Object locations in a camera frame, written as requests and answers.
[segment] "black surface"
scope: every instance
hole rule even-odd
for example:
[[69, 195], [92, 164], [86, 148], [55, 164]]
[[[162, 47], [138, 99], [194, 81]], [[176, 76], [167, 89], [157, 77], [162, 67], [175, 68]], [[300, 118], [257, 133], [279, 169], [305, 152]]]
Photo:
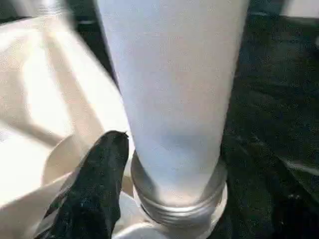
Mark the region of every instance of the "black surface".
[[318, 176], [284, 163], [319, 166], [318, 35], [313, 20], [249, 16], [222, 144], [230, 198], [211, 238], [319, 238]]

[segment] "white cylinder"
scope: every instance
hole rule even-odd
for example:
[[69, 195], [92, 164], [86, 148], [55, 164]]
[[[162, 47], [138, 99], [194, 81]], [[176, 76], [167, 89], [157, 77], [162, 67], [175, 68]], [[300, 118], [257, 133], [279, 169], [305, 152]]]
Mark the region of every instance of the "white cylinder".
[[247, 0], [98, 7], [143, 169], [138, 192], [166, 207], [200, 204], [214, 193]]

